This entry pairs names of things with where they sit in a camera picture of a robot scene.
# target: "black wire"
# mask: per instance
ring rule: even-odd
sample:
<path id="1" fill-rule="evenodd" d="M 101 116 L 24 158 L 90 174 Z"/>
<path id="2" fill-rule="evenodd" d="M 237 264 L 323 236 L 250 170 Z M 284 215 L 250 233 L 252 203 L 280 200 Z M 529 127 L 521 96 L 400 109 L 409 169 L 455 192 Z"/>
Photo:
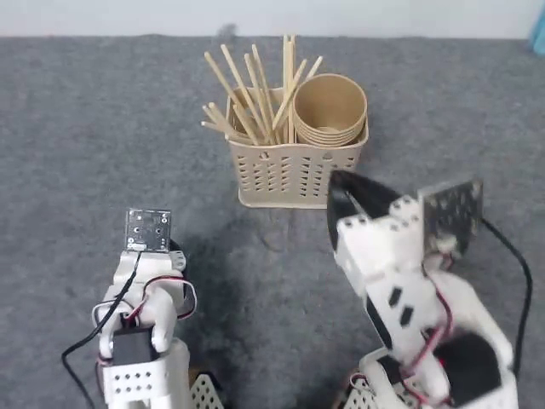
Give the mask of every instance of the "black wire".
<path id="1" fill-rule="evenodd" d="M 519 261 L 520 265 L 522 266 L 522 271 L 524 272 L 525 278 L 526 278 L 526 295 L 525 295 L 525 303 L 522 308 L 522 313 L 520 314 L 520 321 L 519 321 L 519 330 L 517 332 L 517 342 L 514 347 L 514 361 L 513 361 L 513 373 L 516 378 L 519 378 L 520 374 L 520 365 L 522 360 L 522 344 L 524 343 L 525 339 L 525 329 L 526 329 L 526 321 L 528 320 L 528 313 L 530 312 L 530 305 L 531 305 L 531 293 L 533 292 L 533 279 L 531 277 L 531 271 L 528 267 L 528 263 L 526 262 L 525 258 L 520 254 L 520 251 L 515 249 L 515 247 L 509 242 L 509 240 L 497 229 L 495 228 L 492 223 L 490 223 L 485 218 L 482 218 L 482 222 L 485 225 L 486 228 L 488 228 L 498 240 L 502 242 L 503 245 L 505 245 L 509 251 L 516 257 L 516 259 Z"/>
<path id="2" fill-rule="evenodd" d="M 138 257 L 136 257 L 135 268 L 133 269 L 133 273 L 130 275 L 129 279 L 127 279 L 127 281 L 123 285 L 123 288 L 119 292 L 118 296 L 116 297 L 115 301 L 111 305 L 110 309 L 108 309 L 108 312 L 106 313 L 106 315 L 104 315 L 104 318 L 99 322 L 99 325 L 97 325 L 94 328 L 94 330 L 92 330 L 88 334 L 88 336 L 86 336 L 85 338 L 77 341 L 76 343 L 74 343 L 73 345 L 68 347 L 62 353 L 62 355 L 60 356 L 60 360 L 62 361 L 62 365 L 65 367 L 65 369 L 68 371 L 68 373 L 72 377 L 73 381 L 76 383 L 76 385 L 79 388 L 79 390 L 81 391 L 83 397 L 87 401 L 87 405 L 91 409 L 95 409 L 95 403 L 91 399 L 91 396 L 89 395 L 89 392 L 85 388 L 85 385 L 83 385 L 83 382 L 81 381 L 79 376 L 76 374 L 76 372 L 72 369 L 72 367 L 68 363 L 67 358 L 68 358 L 69 354 L 71 354 L 72 352 L 80 349 L 83 345 L 90 342 L 94 337 L 96 337 L 96 335 L 102 330 L 102 328 L 104 327 L 106 322 L 112 317 L 112 315 L 115 312 L 116 308 L 118 307 L 118 305 L 123 300 L 123 297 L 125 296 L 125 294 L 127 294 L 127 291 L 129 290 L 130 286 L 133 284 L 133 281 L 134 281 L 135 276 L 136 276 L 136 270 L 138 269 L 138 263 L 140 261 L 141 255 L 142 255 L 142 253 L 139 252 Z"/>

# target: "cup rim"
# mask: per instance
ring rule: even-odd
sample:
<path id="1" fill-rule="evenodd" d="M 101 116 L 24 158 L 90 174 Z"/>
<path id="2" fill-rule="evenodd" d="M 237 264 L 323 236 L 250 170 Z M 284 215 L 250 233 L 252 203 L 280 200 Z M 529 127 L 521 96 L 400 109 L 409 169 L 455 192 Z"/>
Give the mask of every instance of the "cup rim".
<path id="1" fill-rule="evenodd" d="M 331 135 L 331 133 L 328 133 L 328 132 L 323 132 L 321 130 L 318 130 L 312 126 L 310 126 L 309 124 L 307 124 L 306 122 L 304 122 L 301 117 L 299 116 L 299 114 L 297 113 L 297 96 L 299 95 L 299 93 L 301 92 L 301 90 L 303 89 L 303 87 L 306 85 L 306 84 L 309 84 L 311 83 L 312 81 L 315 81 L 316 79 L 319 79 L 319 78 L 323 78 L 323 77 L 335 77 L 335 78 L 341 78 L 342 80 L 344 81 L 347 81 L 349 83 L 351 83 L 353 86 L 355 86 L 356 89 L 359 90 L 360 94 L 363 96 L 363 99 L 364 99 L 364 110 L 362 111 L 361 115 L 359 116 L 358 120 L 350 125 L 349 127 L 343 129 L 343 130 L 338 130 L 338 132 L 336 132 L 337 134 L 343 134 L 345 132 L 350 132 L 352 131 L 353 129 L 357 128 L 358 125 L 364 121 L 364 119 L 366 118 L 367 116 L 367 109 L 368 109 L 368 101 L 367 101 L 367 94 L 365 93 L 364 89 L 362 87 L 359 86 L 358 83 L 356 83 L 353 79 L 345 76 L 345 75 L 341 75 L 341 74 L 335 74 L 335 73 L 332 73 L 332 72 L 326 72 L 326 73 L 323 73 L 323 74 L 319 74 L 319 75 L 315 75 L 313 76 L 312 78 L 309 78 L 308 80 L 306 80 L 305 82 L 303 82 L 298 88 L 297 88 L 297 91 L 295 92 L 294 96 L 293 96 L 293 112 L 294 112 L 294 116 L 297 118 L 297 121 L 296 122 L 299 122 L 300 124 L 304 124 L 305 127 L 307 127 L 309 130 L 311 130 L 312 132 L 315 132 L 317 134 L 322 134 L 322 135 Z"/>

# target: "red wire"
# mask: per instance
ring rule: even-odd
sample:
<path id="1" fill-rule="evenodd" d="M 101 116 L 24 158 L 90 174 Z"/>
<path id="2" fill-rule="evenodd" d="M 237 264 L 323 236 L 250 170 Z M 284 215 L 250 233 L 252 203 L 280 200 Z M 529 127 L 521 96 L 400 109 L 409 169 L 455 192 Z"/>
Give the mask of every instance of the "red wire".
<path id="1" fill-rule="evenodd" d="M 177 275 L 158 275 L 157 277 L 153 277 L 152 279 L 148 280 L 144 284 L 144 288 L 142 290 L 142 302 L 138 305 L 138 307 L 135 308 L 135 310 L 132 313 L 130 313 L 129 317 L 127 317 L 127 320 L 132 320 L 133 318 L 135 318 L 137 315 L 140 314 L 141 310 L 144 308 L 147 287 L 150 284 L 153 284 L 154 282 L 160 281 L 162 279 L 170 279 L 170 280 L 173 280 L 173 281 L 181 281 L 184 284 L 189 283 L 189 281 L 187 281 L 183 277 L 179 277 Z M 192 309 L 185 312 L 184 314 L 177 315 L 176 318 L 178 320 L 183 320 L 183 319 L 187 318 L 188 316 L 190 316 L 191 314 L 193 314 L 194 312 L 195 312 L 195 306 L 193 305 Z"/>
<path id="2" fill-rule="evenodd" d="M 441 290 L 437 287 L 437 284 L 435 284 L 435 281 L 429 276 L 427 273 L 424 263 L 422 263 L 422 272 L 425 277 L 427 277 L 431 283 L 433 284 L 433 287 L 435 287 L 435 294 L 437 298 L 439 299 L 439 302 L 443 305 L 443 308 L 445 309 L 446 313 L 446 331 L 442 331 L 440 327 L 436 327 L 433 330 L 432 336 L 426 341 L 424 344 L 424 347 L 421 349 L 421 351 L 416 355 L 415 359 L 406 367 L 403 369 L 403 372 L 405 374 L 412 374 L 416 371 L 416 368 L 421 364 L 424 356 L 432 350 L 437 347 L 437 345 L 446 337 L 448 337 L 452 331 L 453 331 L 453 324 L 454 320 L 452 317 L 452 310 L 450 309 L 449 303 L 446 301 L 445 296 L 441 292 Z"/>

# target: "gray carpet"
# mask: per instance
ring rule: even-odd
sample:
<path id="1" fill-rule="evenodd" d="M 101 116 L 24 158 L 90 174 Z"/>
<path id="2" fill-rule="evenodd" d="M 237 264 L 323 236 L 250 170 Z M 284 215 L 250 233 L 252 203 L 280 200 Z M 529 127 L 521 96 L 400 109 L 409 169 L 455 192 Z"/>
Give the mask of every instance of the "gray carpet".
<path id="1" fill-rule="evenodd" d="M 242 61 L 251 41 L 229 43 Z M 280 41 L 257 43 L 278 83 Z M 238 202 L 225 142 L 199 125 L 203 103 L 225 97 L 206 49 L 220 59 L 214 38 L 0 40 L 0 407 L 83 407 L 60 352 L 91 329 L 128 206 L 173 211 L 199 294 L 184 338 L 235 408 L 327 408 L 379 346 L 324 212 Z M 519 395 L 523 409 L 542 407 L 545 60 L 499 41 L 302 38 L 298 53 L 365 87 L 360 172 L 406 192 L 484 177 L 487 216 L 535 269 Z M 454 270 L 514 339 L 516 261 L 482 232 Z M 96 347 L 72 363 L 98 401 Z"/>

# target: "cable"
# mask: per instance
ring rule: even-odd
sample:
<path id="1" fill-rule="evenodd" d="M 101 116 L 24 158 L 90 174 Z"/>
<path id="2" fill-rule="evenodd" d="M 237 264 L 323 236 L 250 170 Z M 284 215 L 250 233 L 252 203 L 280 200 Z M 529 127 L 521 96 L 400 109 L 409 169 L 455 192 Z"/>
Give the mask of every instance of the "cable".
<path id="1" fill-rule="evenodd" d="M 178 320 L 184 320 L 185 318 L 188 318 L 191 315 L 193 315 L 193 313 L 197 309 L 197 302 L 198 302 L 197 292 L 195 291 L 195 287 L 193 286 L 193 284 L 191 282 L 187 281 L 186 279 L 184 279 L 183 277 L 180 277 L 180 276 L 177 276 L 177 275 L 159 275 L 157 277 L 154 277 L 154 278 L 150 279 L 149 281 L 147 281 L 144 284 L 144 289 L 142 290 L 142 301 L 141 301 L 140 304 L 138 304 L 138 306 L 136 306 L 136 308 L 133 310 L 133 312 L 130 313 L 130 315 L 127 317 L 127 321 L 131 321 L 131 320 L 135 319 L 136 317 L 138 317 L 141 310 L 143 309 L 144 304 L 146 303 L 146 300 L 147 300 L 147 293 L 146 293 L 147 287 L 149 285 L 153 284 L 154 282 L 160 281 L 160 280 L 163 280 L 163 279 L 169 279 L 169 280 L 173 280 L 173 281 L 181 281 L 181 283 L 183 285 L 188 285 L 191 288 L 192 293 L 193 293 L 193 306 L 186 313 L 177 315 L 176 318 Z"/>
<path id="2" fill-rule="evenodd" d="M 439 302 L 441 302 L 441 305 L 443 305 L 443 308 L 445 309 L 446 326 L 445 326 L 445 329 L 438 326 L 433 330 L 432 335 L 427 339 L 421 351 L 416 355 L 416 357 L 407 367 L 403 368 L 403 372 L 406 374 L 414 373 L 416 371 L 416 368 L 421 364 L 426 354 L 430 351 L 434 351 L 435 348 L 437 348 L 437 346 L 439 345 L 439 343 L 443 339 L 445 339 L 445 337 L 448 337 L 449 335 L 452 334 L 452 331 L 454 329 L 453 328 L 454 318 L 452 315 L 452 309 L 450 308 L 449 303 L 446 301 L 445 296 L 443 295 L 443 293 L 441 292 L 441 290 L 439 289 L 435 281 L 427 273 L 424 262 L 422 262 L 422 273 L 424 274 L 424 277 L 429 279 L 430 282 L 433 284 L 433 287 L 435 288 L 435 294 L 437 298 L 439 299 Z"/>
<path id="3" fill-rule="evenodd" d="M 76 385 L 79 388 L 79 390 L 81 391 L 83 397 L 87 401 L 88 407 L 91 408 L 91 409 L 95 409 L 95 403 L 91 399 L 91 396 L 89 395 L 89 392 L 85 388 L 85 385 L 83 385 L 83 382 L 81 381 L 81 379 L 79 379 L 76 372 L 72 369 L 72 367 L 68 363 L 68 355 L 71 354 L 72 352 L 80 349 L 82 346 L 84 346 L 86 343 L 90 342 L 94 337 L 96 337 L 96 335 L 102 330 L 102 328 L 104 327 L 106 322 L 112 317 L 112 315 L 115 312 L 116 308 L 118 307 L 119 303 L 123 300 L 123 297 L 125 296 L 125 294 L 129 290 L 130 286 L 133 284 L 133 281 L 134 281 L 134 279 L 136 277 L 136 270 L 138 269 L 138 263 L 140 262 L 141 255 L 142 255 L 142 252 L 140 251 L 138 253 L 138 257 L 136 257 L 135 268 L 133 269 L 132 274 L 130 275 L 129 279 L 127 279 L 127 281 L 123 285 L 123 288 L 121 289 L 118 296 L 114 300 L 114 302 L 111 305 L 110 309 L 108 309 L 108 312 L 106 313 L 104 318 L 99 322 L 99 325 L 97 325 L 94 328 L 94 330 L 92 330 L 88 334 L 88 336 L 86 336 L 85 338 L 77 341 L 76 343 L 74 343 L 73 345 L 68 347 L 60 356 L 60 360 L 62 361 L 62 365 L 65 367 L 65 369 L 68 371 L 68 373 L 72 377 L 73 381 L 76 383 Z"/>
<path id="4" fill-rule="evenodd" d="M 514 247 L 514 245 L 512 245 L 511 242 L 492 223 L 490 223 L 484 217 L 481 219 L 481 221 L 483 222 L 485 227 L 488 228 L 492 232 L 492 234 L 494 234 L 496 238 L 500 240 L 502 244 L 505 245 L 509 251 L 511 251 L 511 254 L 513 254 L 513 256 L 515 256 L 515 258 L 519 261 L 526 279 L 525 302 L 522 308 L 522 312 L 520 314 L 519 330 L 517 332 L 517 341 L 514 348 L 515 352 L 513 360 L 513 373 L 516 378 L 519 378 L 520 365 L 522 360 L 522 346 L 525 338 L 526 321 L 528 320 L 528 313 L 530 312 L 531 294 L 533 292 L 534 282 L 531 277 L 531 271 L 528 267 L 528 263 L 526 262 L 522 254 L 520 254 L 520 251 L 518 251 Z"/>
<path id="5" fill-rule="evenodd" d="M 362 384 L 358 385 L 356 382 L 361 380 Z M 350 383 L 350 386 L 354 389 L 360 391 L 360 392 L 371 392 L 373 395 L 375 395 L 375 391 L 370 388 L 369 382 L 367 381 L 367 377 L 361 373 L 361 372 L 355 372 L 351 375 L 350 379 L 348 380 L 348 383 Z"/>
<path id="6" fill-rule="evenodd" d="M 106 301 L 103 301 L 103 302 L 99 302 L 98 304 L 96 304 L 93 307 L 93 309 L 91 310 L 91 316 L 93 317 L 93 321 L 95 323 L 95 326 L 99 325 L 98 312 L 99 312 L 100 307 L 103 307 L 103 306 L 105 306 L 107 304 L 111 304 L 114 301 L 116 301 L 116 300 L 106 300 Z M 123 304 L 127 305 L 130 308 L 130 311 L 133 311 L 135 309 L 135 307 L 133 307 L 130 302 L 125 301 L 125 300 L 121 300 L 121 302 Z"/>

